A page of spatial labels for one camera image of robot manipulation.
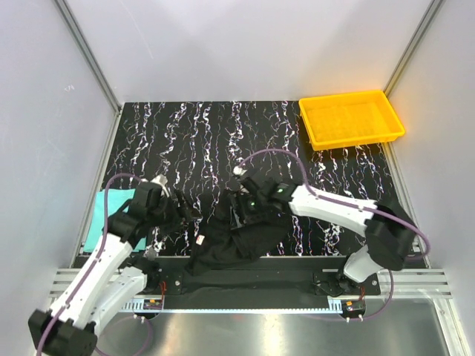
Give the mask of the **black t shirt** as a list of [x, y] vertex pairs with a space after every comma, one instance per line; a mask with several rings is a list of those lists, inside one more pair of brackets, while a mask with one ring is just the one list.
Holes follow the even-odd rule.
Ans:
[[200, 228], [186, 265], [186, 271], [190, 275], [197, 276], [213, 269], [254, 262], [287, 237], [292, 227], [292, 218], [284, 213], [272, 214], [262, 222], [233, 229], [232, 194], [228, 189], [221, 193], [213, 215]]

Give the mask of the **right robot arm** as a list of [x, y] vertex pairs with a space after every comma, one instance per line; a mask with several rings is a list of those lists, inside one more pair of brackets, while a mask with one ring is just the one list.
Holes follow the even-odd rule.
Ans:
[[236, 168], [234, 175], [241, 185], [232, 198], [235, 228], [287, 214], [324, 220], [365, 238], [365, 245], [350, 254], [337, 272], [315, 278], [321, 293], [331, 297], [358, 294], [375, 273], [404, 268], [416, 232], [413, 221], [397, 202], [352, 199], [274, 179], [258, 183], [251, 171], [242, 168]]

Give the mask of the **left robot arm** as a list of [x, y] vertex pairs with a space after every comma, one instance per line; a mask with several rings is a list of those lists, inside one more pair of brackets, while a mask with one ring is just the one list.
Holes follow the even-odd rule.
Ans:
[[92, 355], [103, 329], [135, 295], [163, 289], [160, 265], [131, 253], [154, 228], [182, 231], [199, 219], [182, 191], [141, 182], [132, 198], [107, 214], [102, 236], [71, 284], [47, 311], [28, 320], [38, 355]]

